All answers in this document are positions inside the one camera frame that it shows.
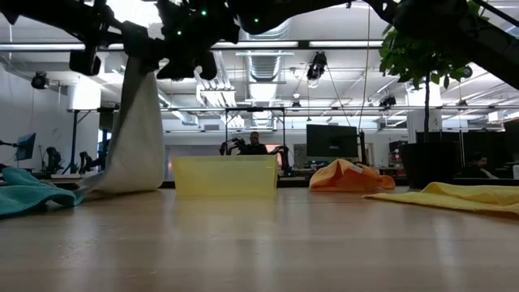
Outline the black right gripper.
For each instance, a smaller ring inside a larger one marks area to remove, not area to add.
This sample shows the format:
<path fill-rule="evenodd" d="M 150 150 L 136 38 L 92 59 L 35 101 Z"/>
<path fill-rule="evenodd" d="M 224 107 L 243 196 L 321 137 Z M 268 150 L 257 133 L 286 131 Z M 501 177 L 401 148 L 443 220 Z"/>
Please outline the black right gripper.
<path fill-rule="evenodd" d="M 199 76 L 215 79 L 217 65 L 209 51 L 217 42 L 239 41 L 240 27 L 225 0 L 158 0 L 156 3 L 164 36 L 159 58 L 158 79 L 185 79 L 194 77 L 194 58 L 201 67 Z"/>

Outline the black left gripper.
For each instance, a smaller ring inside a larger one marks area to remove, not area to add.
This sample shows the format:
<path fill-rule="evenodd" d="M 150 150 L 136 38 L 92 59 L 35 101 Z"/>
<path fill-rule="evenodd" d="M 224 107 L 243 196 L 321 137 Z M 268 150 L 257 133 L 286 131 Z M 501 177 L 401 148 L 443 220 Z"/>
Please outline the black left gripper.
<path fill-rule="evenodd" d="M 141 62 L 141 71 L 150 72 L 160 69 L 160 61 L 166 58 L 165 40 L 151 38 L 146 27 L 130 21 L 122 23 L 122 43 L 125 53 Z"/>

